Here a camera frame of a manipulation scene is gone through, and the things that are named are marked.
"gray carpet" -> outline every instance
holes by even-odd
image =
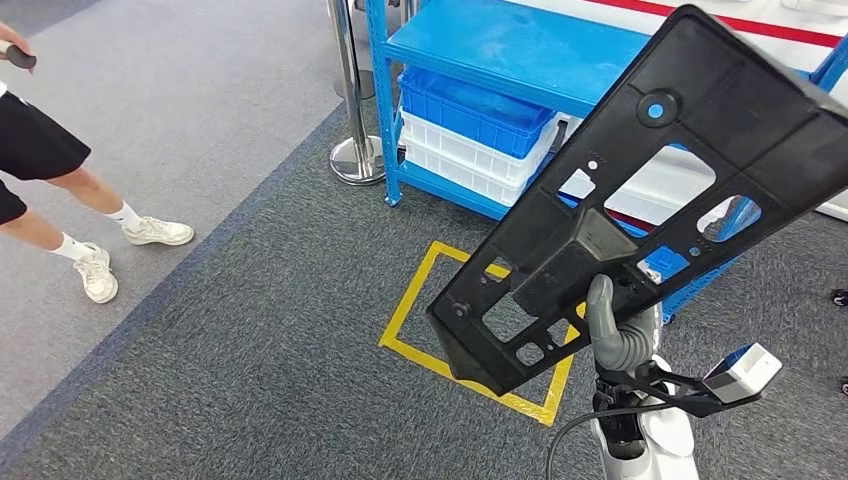
[[[139,213],[189,223],[198,240],[340,101],[326,5],[314,0],[5,0],[0,20],[39,57],[35,75],[4,65],[0,80],[88,143],[89,168]],[[121,288],[94,305],[69,262],[0,237],[0,437],[194,247],[135,248],[64,192],[3,181],[107,248]]]
[[[0,445],[0,477],[541,475],[554,429],[376,345],[428,244],[470,251],[493,224],[410,188],[391,209],[380,187],[336,182],[326,154],[343,130],[337,109]],[[845,477],[848,312],[826,292],[848,281],[846,248],[844,224],[807,216],[666,328],[684,373],[751,340],[787,365],[764,400],[693,422],[702,478]],[[456,268],[437,263],[400,334],[434,355],[422,308]],[[575,360],[558,425],[589,409],[590,360]],[[594,449],[575,432],[559,478],[600,478]]]

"person's hand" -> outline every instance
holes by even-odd
[[[18,32],[14,31],[12,27],[3,22],[0,22],[0,40],[16,45],[27,55],[35,56],[35,52],[33,52],[32,47],[29,46],[29,42],[27,42],[26,39]],[[5,52],[0,52],[0,59],[8,60]]]

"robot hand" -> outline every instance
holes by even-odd
[[[586,322],[595,361],[607,370],[629,371],[653,357],[659,347],[659,305],[616,324],[612,313],[612,280],[597,275],[586,297]]]

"red stripe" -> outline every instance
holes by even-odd
[[[655,225],[650,224],[650,223],[648,223],[644,220],[639,220],[636,217],[631,217],[630,215],[618,213],[618,212],[610,210],[610,209],[606,209],[606,210],[607,210],[607,214],[610,217],[614,218],[615,220],[619,220],[619,221],[622,221],[622,222],[624,222],[628,225],[632,225],[632,226],[638,228],[639,230],[642,230],[645,233],[651,233],[651,231],[654,228],[656,228]]]
[[[662,15],[667,17],[674,7],[668,5],[660,5],[658,3],[645,2],[643,0],[588,0],[592,3],[608,5],[610,7],[626,8],[627,10],[635,10],[637,12],[651,13],[654,15]],[[833,48],[839,43],[840,38],[835,35],[825,33],[811,32],[809,30],[801,30],[799,28],[781,27],[768,23],[752,22],[750,20],[742,20],[733,17],[722,17],[716,15],[724,23],[733,27],[736,30],[748,33],[756,33],[758,35],[766,35],[769,37],[782,38],[784,40],[792,40],[794,42],[809,43],[811,45],[821,45],[822,47]]]

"person's leg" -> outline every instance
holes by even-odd
[[[106,303],[118,293],[118,281],[109,270],[109,254],[91,243],[80,243],[60,232],[41,215],[29,210],[0,182],[0,233],[74,261],[86,295]]]
[[[194,237],[194,230],[187,225],[139,217],[108,185],[82,167],[47,181],[64,188],[81,203],[116,221],[127,239],[135,245],[183,245]]]

